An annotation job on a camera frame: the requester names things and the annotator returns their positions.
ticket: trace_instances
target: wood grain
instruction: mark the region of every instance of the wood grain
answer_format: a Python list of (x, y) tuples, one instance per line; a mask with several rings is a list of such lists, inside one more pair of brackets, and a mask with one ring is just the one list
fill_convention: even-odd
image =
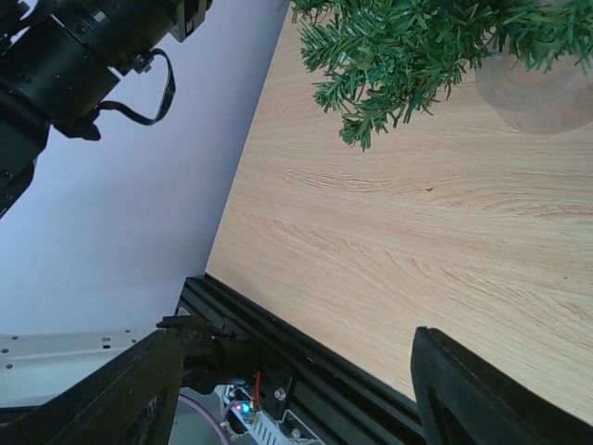
[(284, 25), (207, 272), (413, 398), (419, 325), (593, 423), (593, 126), (535, 137), (468, 78), (344, 146)]

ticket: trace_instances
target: green plant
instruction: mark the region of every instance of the green plant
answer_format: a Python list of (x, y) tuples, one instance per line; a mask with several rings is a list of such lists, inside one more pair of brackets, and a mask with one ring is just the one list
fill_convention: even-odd
[(302, 23), (301, 55), (324, 70), (315, 101), (339, 112), (347, 144), (371, 146), (372, 132), (429, 112), (505, 46), (528, 69), (549, 70), (565, 54), (590, 67), (593, 1), (291, 0)]

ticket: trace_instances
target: wooden tabletop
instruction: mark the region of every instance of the wooden tabletop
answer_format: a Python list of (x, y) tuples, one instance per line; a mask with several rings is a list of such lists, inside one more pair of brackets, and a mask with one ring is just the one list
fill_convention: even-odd
[(413, 398), (440, 328), (593, 423), (593, 125), (535, 137), (473, 78), (345, 146), (286, 22), (207, 272)]

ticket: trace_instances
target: artificial plant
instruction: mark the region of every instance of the artificial plant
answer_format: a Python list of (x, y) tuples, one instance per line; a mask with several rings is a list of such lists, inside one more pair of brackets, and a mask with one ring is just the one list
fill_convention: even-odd
[(586, 69), (593, 0), (292, 0), (301, 55), (324, 70), (315, 101), (341, 114), (340, 136), (371, 146), (372, 132), (408, 123), (466, 70), (508, 50), (528, 69), (570, 55)]

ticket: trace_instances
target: light wood surface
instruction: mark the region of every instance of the light wood surface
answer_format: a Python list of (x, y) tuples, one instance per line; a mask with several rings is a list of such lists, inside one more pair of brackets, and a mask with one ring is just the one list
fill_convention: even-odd
[(519, 134), (471, 78), (344, 146), (287, 22), (207, 272), (413, 398), (442, 329), (593, 423), (593, 125)]

